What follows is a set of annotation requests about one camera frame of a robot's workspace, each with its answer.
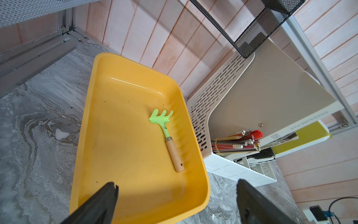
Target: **perforated slot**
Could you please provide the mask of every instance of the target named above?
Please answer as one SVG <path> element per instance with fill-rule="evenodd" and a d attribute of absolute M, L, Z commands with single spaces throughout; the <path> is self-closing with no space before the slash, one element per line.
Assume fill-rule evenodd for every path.
<path fill-rule="evenodd" d="M 218 71 L 191 97 L 188 108 L 203 157 L 212 153 L 208 119 L 215 107 L 250 65 L 255 54 L 243 59 L 236 52 Z"/>

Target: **tray rim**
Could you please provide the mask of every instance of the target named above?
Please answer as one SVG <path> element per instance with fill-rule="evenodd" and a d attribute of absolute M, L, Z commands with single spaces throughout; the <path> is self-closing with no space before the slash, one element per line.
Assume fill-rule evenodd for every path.
<path fill-rule="evenodd" d="M 79 186 L 80 186 L 80 183 L 81 183 L 81 171 L 82 171 L 82 168 L 83 168 L 82 166 L 83 166 L 84 142 L 85 142 L 85 138 L 86 138 L 86 135 L 87 135 L 87 125 L 88 125 L 88 119 L 89 119 L 89 115 L 90 115 L 93 88 L 94 88 L 95 79 L 96 79 L 96 76 L 97 76 L 97 67 L 98 67 L 98 63 L 99 63 L 100 59 L 102 57 L 108 56 L 108 55 L 119 57 L 121 60 L 127 60 L 127 61 L 130 61 L 130 62 L 134 62 L 134 63 L 138 64 L 139 66 L 143 66 L 143 67 L 145 67 L 147 69 L 151 69 L 151 70 L 157 72 L 159 75 L 162 75 L 163 78 L 167 78 L 171 82 L 173 82 L 174 86 L 179 89 L 179 92 L 181 94 L 181 103 L 186 108 L 186 116 L 189 119 L 192 134 L 193 134 L 193 136 L 195 136 L 195 131 L 194 131 L 194 128 L 193 128 L 193 126 L 192 126 L 192 124 L 190 122 L 191 118 L 190 118 L 190 115 L 189 115 L 189 111 L 188 111 L 187 104 L 185 102 L 182 90 L 180 89 L 180 86 L 177 84 L 177 82 L 174 81 L 174 79 L 172 79 L 171 77 L 169 77 L 169 76 L 167 76 L 165 74 L 162 74 L 162 73 L 160 73 L 160 72 L 158 72 L 158 71 L 156 71 L 156 70 L 154 70 L 152 68 L 149 68 L 147 66 L 144 66 L 142 64 L 139 64 L 139 63 L 137 63 L 135 61 L 132 61 L 132 60 L 130 60 L 128 58 L 125 58 L 123 56 L 120 56 L 120 55 L 117 55 L 117 54 L 114 54 L 114 53 L 105 52 L 105 53 L 98 54 L 95 57 L 95 60 L 93 62 L 93 67 L 92 67 L 91 77 L 90 77 L 90 80 L 89 80 L 90 82 L 89 82 L 89 85 L 88 85 L 85 106 L 84 106 L 84 110 L 83 110 L 81 130 L 80 130 L 80 134 L 79 134 L 79 141 L 78 141 L 77 154 L 76 154 L 76 162 L 75 162 L 75 166 L 74 166 L 73 181 L 72 181 L 72 187 L 71 187 L 71 196 L 70 196 L 70 203 L 69 203 L 69 213 L 70 214 L 72 214 L 80 206 L 78 204 L 78 201 L 79 201 L 79 192 L 80 192 Z M 211 192 L 210 180 L 209 180 L 208 172 L 207 172 L 206 167 L 205 167 L 204 159 L 203 159 L 201 151 L 200 151 L 199 144 L 196 141 L 196 139 L 195 139 L 195 142 L 196 142 L 196 146 L 197 146 L 196 147 L 197 152 L 198 152 L 198 155 L 200 156 L 202 167 L 204 169 L 204 174 L 205 174 L 206 181 L 207 181 L 207 186 L 208 186 L 206 198 L 198 207 L 190 209 L 190 210 L 188 210 L 188 211 L 186 211 L 184 213 L 181 213 L 179 215 L 173 216 L 173 217 L 168 218 L 166 220 L 162 220 L 162 221 L 160 221 L 160 223 L 166 223 L 166 222 L 171 223 L 171 222 L 181 221 L 181 220 L 183 220 L 185 218 L 188 218 L 188 217 L 190 217 L 190 216 L 202 211 L 209 203 L 210 192 Z"/>

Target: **metal rod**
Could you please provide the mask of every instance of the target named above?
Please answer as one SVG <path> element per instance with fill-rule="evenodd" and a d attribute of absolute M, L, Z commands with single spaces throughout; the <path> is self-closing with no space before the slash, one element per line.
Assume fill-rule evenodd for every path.
<path fill-rule="evenodd" d="M 60 33 L 64 33 L 66 32 L 66 11 L 65 10 L 61 10 L 58 11 L 58 31 Z"/>
<path fill-rule="evenodd" d="M 358 124 L 357 116 L 354 114 L 352 108 L 344 98 L 296 19 L 291 16 L 281 27 L 291 40 L 291 44 L 295 46 L 301 57 L 314 72 L 321 85 L 345 107 L 341 110 L 344 119 L 350 126 Z"/>
<path fill-rule="evenodd" d="M 199 11 L 204 14 L 204 16 L 220 31 L 220 33 L 232 44 L 232 46 L 242 55 L 240 49 L 236 46 L 235 42 L 231 39 L 231 37 L 225 32 L 225 30 L 216 22 L 216 20 L 208 13 L 206 9 L 204 9 L 201 4 L 197 2 L 197 0 L 190 0 Z"/>

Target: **black mesh shelf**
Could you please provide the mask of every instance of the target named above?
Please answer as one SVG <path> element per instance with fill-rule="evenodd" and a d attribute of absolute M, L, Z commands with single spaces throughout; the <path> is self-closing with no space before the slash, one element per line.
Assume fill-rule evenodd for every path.
<path fill-rule="evenodd" d="M 248 58 L 305 0 L 261 0 L 265 8 L 234 42 L 212 16 L 196 1 L 190 0 L 243 56 Z"/>

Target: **wooden handle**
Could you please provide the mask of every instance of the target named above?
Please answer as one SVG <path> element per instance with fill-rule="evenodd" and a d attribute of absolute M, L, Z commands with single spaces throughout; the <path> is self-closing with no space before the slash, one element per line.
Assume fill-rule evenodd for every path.
<path fill-rule="evenodd" d="M 178 153 L 178 149 L 175 146 L 174 140 L 170 139 L 169 141 L 166 142 L 166 146 L 168 148 L 171 160 L 173 162 L 175 171 L 177 173 L 181 172 L 184 170 L 184 166 L 182 163 L 182 160 L 180 159 L 179 153 Z"/>

